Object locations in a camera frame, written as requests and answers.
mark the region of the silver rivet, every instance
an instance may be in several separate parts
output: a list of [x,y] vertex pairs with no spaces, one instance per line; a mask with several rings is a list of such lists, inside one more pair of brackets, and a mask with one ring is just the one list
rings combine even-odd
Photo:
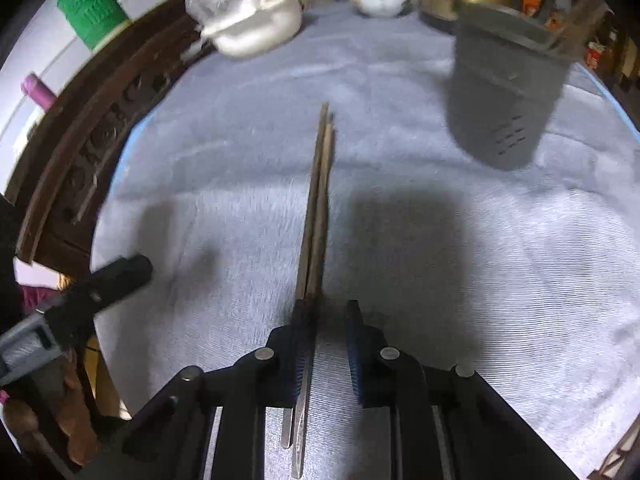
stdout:
[[180,378],[183,381],[193,381],[200,375],[200,369],[197,366],[187,366],[180,372]]
[[456,365],[456,374],[459,377],[463,377],[463,378],[469,378],[471,377],[473,374],[475,374],[476,371],[474,370],[473,366],[470,364],[460,364],[460,365]]
[[271,350],[271,348],[263,346],[255,351],[255,358],[258,359],[258,361],[268,361],[274,356],[274,354],[275,352]]
[[380,357],[386,361],[393,361],[400,357],[400,351],[392,346],[386,346],[380,351]]

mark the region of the gray tablecloth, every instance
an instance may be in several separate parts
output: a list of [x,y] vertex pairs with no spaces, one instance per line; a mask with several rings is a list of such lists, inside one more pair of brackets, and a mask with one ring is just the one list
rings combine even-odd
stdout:
[[[151,286],[101,314],[138,410],[185,365],[232,364],[287,322],[320,105],[337,145],[307,479],[385,479],[387,414],[351,391],[342,310],[360,300],[425,364],[474,362],[581,477],[640,412],[638,146],[572,70],[535,160],[504,173],[447,132],[454,38],[336,4],[262,56],[191,68],[132,138],[93,266],[140,251]],[[286,478],[280,411],[266,478]]]

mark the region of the green plastic cup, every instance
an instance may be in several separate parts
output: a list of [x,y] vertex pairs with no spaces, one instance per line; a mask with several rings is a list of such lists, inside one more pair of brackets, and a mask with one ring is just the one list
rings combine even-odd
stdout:
[[129,21],[118,0],[58,0],[58,8],[91,50],[116,27]]

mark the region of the gray utensil holder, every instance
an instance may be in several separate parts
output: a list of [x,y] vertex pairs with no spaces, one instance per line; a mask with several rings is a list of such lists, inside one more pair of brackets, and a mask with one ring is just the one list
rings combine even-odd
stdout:
[[457,144],[500,170],[529,164],[562,93],[571,59],[542,44],[549,32],[504,7],[460,13],[447,119]]

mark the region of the pink bottle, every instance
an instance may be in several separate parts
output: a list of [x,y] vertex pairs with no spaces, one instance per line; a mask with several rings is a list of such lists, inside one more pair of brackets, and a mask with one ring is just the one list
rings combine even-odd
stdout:
[[29,96],[44,111],[49,110],[53,101],[56,100],[56,95],[34,73],[30,73],[24,78],[20,88],[25,95]]

